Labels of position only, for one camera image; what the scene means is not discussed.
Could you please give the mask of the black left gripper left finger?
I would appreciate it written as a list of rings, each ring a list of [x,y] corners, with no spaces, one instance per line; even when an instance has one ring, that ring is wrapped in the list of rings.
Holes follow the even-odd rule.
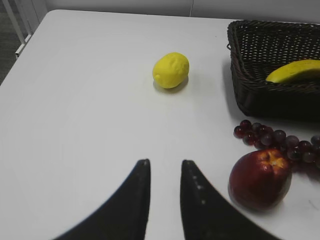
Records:
[[[151,164],[141,159],[94,213],[58,240],[143,240],[151,200]]]

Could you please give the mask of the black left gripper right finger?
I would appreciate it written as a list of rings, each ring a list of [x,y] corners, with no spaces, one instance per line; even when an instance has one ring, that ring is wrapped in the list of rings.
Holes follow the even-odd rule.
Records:
[[[186,240],[276,239],[225,200],[192,160],[181,164],[180,212]]]

